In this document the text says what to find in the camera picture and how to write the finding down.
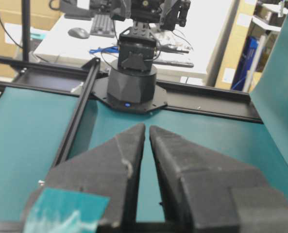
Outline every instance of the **keyboard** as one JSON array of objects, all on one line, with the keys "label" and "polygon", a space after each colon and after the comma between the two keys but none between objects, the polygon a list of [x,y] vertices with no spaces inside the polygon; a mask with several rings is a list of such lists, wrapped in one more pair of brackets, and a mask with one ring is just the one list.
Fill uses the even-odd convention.
[{"label": "keyboard", "polygon": [[114,38],[114,23],[109,15],[95,15],[90,34]]}]

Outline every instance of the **black cylindrical base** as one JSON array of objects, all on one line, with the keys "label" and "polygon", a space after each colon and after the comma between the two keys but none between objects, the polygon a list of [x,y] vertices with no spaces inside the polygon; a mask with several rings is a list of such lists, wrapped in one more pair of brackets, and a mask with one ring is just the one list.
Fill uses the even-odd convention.
[{"label": "black cylindrical base", "polygon": [[118,68],[118,61],[112,62],[107,93],[119,101],[144,103],[153,99],[157,69],[151,71]]}]

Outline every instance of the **screw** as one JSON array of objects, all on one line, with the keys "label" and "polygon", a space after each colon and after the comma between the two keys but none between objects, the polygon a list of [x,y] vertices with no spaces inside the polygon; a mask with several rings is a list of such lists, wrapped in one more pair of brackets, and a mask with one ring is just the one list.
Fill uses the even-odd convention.
[{"label": "screw", "polygon": [[143,6],[148,6],[149,2],[147,0],[143,1]]},{"label": "screw", "polygon": [[42,186],[44,186],[45,185],[45,182],[44,181],[42,181],[42,180],[39,180],[38,181],[38,184],[42,187]]}]

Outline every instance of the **wire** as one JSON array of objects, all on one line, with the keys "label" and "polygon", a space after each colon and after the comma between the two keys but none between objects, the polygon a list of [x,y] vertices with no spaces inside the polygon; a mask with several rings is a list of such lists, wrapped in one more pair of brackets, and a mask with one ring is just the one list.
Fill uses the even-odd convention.
[{"label": "wire", "polygon": [[186,38],[185,34],[184,34],[181,30],[178,30],[178,29],[176,29],[176,28],[175,28],[175,30],[178,31],[178,32],[180,32],[180,34],[182,34],[183,37]]},{"label": "wire", "polygon": [[4,27],[3,22],[2,22],[2,20],[1,20],[1,17],[0,17],[0,25],[2,26],[4,32],[8,35],[8,37],[16,44],[16,46],[18,46],[19,48],[22,49],[23,47],[22,47],[21,45],[19,45],[19,44],[10,36],[10,34],[8,33],[8,31],[7,31],[6,28]]},{"label": "wire", "polygon": [[[159,43],[159,46],[161,47],[160,40],[158,40],[157,38],[155,38],[155,40],[157,41],[157,43]],[[153,62],[153,61],[157,60],[160,57],[160,54],[161,54],[161,49],[159,49],[159,53],[158,53],[158,55],[155,58],[144,60],[144,62]]]},{"label": "wire", "polygon": [[235,90],[235,88],[243,81],[245,78],[240,79],[232,88],[231,90]]},{"label": "wire", "polygon": [[37,58],[39,58],[40,60],[44,61],[44,62],[47,62],[47,63],[50,63],[47,59],[44,59],[36,54],[34,54]]},{"label": "wire", "polygon": [[107,49],[112,49],[113,47],[114,47],[114,46],[111,46],[111,47],[107,47],[107,48],[102,49],[102,50],[101,50],[101,57],[102,57],[102,59],[105,61],[105,63],[106,63],[109,67],[111,67],[113,70],[119,72],[119,71],[116,70],[111,64],[109,64],[109,62],[106,61],[106,59],[105,59],[104,56],[103,56],[103,53],[104,53],[105,50],[107,50]]},{"label": "wire", "polygon": [[189,41],[187,41],[185,38],[183,38],[183,37],[175,34],[173,31],[172,31],[172,33],[174,34],[174,36],[176,36],[176,37],[178,37],[178,38],[181,38],[182,40],[186,41],[186,42],[191,46],[191,49],[194,50],[194,49],[193,49],[193,46],[189,43]]},{"label": "wire", "polygon": [[118,40],[118,37],[117,37],[115,21],[114,21],[114,20],[112,20],[112,21],[113,21],[113,25],[114,25],[115,37],[116,37],[116,39],[117,39],[117,45],[119,46],[119,40]]},{"label": "wire", "polygon": [[51,10],[54,10],[54,11],[59,11],[59,10],[60,10],[60,7],[55,8],[55,7],[52,6],[52,2],[53,2],[53,1],[54,1],[54,0],[50,0],[50,2],[49,2],[49,7],[50,7],[50,9],[51,9]]}]

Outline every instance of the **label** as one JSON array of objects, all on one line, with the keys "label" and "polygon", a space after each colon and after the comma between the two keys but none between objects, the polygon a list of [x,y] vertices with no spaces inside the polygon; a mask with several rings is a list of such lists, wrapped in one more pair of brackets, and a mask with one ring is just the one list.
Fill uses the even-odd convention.
[{"label": "label", "polygon": [[90,0],[78,0],[77,1],[77,7],[89,10],[90,9]]},{"label": "label", "polygon": [[223,74],[222,81],[224,83],[232,84],[233,78],[235,77],[236,70],[231,68],[226,68]]},{"label": "label", "polygon": [[252,16],[246,14],[239,14],[237,17],[237,25],[248,28],[252,21]]},{"label": "label", "polygon": [[246,4],[249,4],[249,5],[255,6],[256,3],[257,3],[257,0],[245,0],[245,3],[246,3]]}]

